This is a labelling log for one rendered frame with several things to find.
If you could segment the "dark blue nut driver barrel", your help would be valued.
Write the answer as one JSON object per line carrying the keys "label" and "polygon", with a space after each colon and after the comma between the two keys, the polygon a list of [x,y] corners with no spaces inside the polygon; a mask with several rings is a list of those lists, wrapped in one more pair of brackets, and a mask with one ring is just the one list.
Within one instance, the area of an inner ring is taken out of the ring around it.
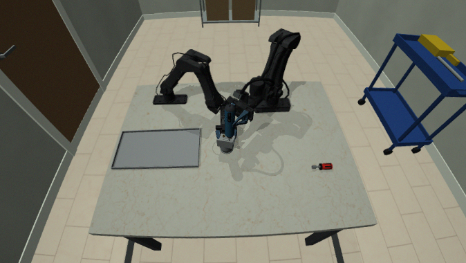
{"label": "dark blue nut driver barrel", "polygon": [[225,106],[225,135],[230,139],[234,135],[234,127],[232,126],[235,122],[235,106],[228,104]]}

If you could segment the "grey metal bracket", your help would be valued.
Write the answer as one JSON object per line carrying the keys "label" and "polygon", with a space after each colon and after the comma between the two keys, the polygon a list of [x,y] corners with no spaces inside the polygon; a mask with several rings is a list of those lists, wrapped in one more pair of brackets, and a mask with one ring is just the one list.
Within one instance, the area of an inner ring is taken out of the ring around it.
{"label": "grey metal bracket", "polygon": [[219,147],[226,147],[226,148],[230,148],[232,149],[233,148],[233,144],[234,144],[234,139],[235,139],[235,136],[233,136],[230,141],[229,139],[226,137],[223,138],[223,135],[225,134],[221,134],[220,135],[220,138],[219,139],[216,139],[216,142],[217,142],[217,146]]}

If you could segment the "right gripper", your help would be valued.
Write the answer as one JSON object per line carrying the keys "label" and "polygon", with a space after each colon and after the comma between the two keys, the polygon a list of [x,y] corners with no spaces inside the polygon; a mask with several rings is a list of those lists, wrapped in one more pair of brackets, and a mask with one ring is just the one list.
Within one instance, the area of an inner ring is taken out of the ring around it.
{"label": "right gripper", "polygon": [[[217,134],[217,139],[220,138],[220,135],[221,134],[224,134],[225,133],[225,125],[222,124],[222,119],[224,119],[225,116],[221,116],[221,125],[216,125],[216,134]],[[217,128],[222,128],[222,129],[217,129]],[[235,139],[236,139],[236,136],[237,136],[237,126],[234,127],[234,136],[235,136]],[[234,139],[234,141],[235,141]]]}

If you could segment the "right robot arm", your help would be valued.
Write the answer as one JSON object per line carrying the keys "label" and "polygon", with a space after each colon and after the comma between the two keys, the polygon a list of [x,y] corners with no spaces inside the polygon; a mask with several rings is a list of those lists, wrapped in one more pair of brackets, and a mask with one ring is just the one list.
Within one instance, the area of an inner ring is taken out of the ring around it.
{"label": "right robot arm", "polygon": [[[182,75],[184,75],[184,73],[195,71],[194,74],[198,78],[198,81],[201,84],[201,87],[202,87],[202,90],[205,96],[205,104],[207,106],[208,105],[224,105],[225,100],[215,90],[216,87],[214,85],[214,81],[210,73],[210,69],[209,69],[209,63],[211,62],[210,57],[202,53],[199,53],[198,51],[195,51],[193,49],[189,49],[185,54],[187,55],[183,55],[176,61],[176,66],[174,67],[173,71],[169,74],[167,79],[165,79],[160,85],[160,88],[161,88],[160,93],[163,95],[155,95],[153,99],[153,104],[154,105],[186,104],[187,94],[174,95],[173,88],[178,84],[177,82],[179,81],[179,78],[182,78]],[[198,58],[200,61],[189,55],[192,55]],[[205,64],[207,67],[203,63],[198,63],[201,61],[206,62]],[[175,83],[177,84],[175,85]],[[225,106],[222,106],[221,108],[220,107],[217,107],[217,108],[207,107],[207,108],[210,111],[212,111],[214,114],[217,114],[221,110],[221,116],[225,115]]]}

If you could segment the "dark grey cylinder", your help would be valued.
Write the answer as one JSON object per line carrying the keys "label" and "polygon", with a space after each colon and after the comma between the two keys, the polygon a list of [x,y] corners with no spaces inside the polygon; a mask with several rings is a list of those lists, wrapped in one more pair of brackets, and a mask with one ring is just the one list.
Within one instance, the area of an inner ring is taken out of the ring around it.
{"label": "dark grey cylinder", "polygon": [[221,151],[224,154],[229,154],[229,153],[231,153],[233,151],[233,148],[230,149],[230,148],[226,148],[226,147],[221,147]]}

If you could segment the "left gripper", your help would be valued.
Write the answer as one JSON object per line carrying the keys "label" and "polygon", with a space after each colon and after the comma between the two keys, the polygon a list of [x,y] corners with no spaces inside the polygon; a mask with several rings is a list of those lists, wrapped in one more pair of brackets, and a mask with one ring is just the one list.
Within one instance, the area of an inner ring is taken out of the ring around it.
{"label": "left gripper", "polygon": [[[250,97],[248,97],[249,96],[248,92],[244,91],[242,95],[246,95],[244,100],[233,99],[232,101],[233,103],[231,103],[232,105],[235,106],[235,116],[238,117],[233,123],[232,125],[233,127],[237,125],[247,124],[248,120],[250,120],[251,122],[253,120],[254,108],[257,106],[255,104],[254,99],[251,100]],[[240,119],[242,121],[240,121]]]}

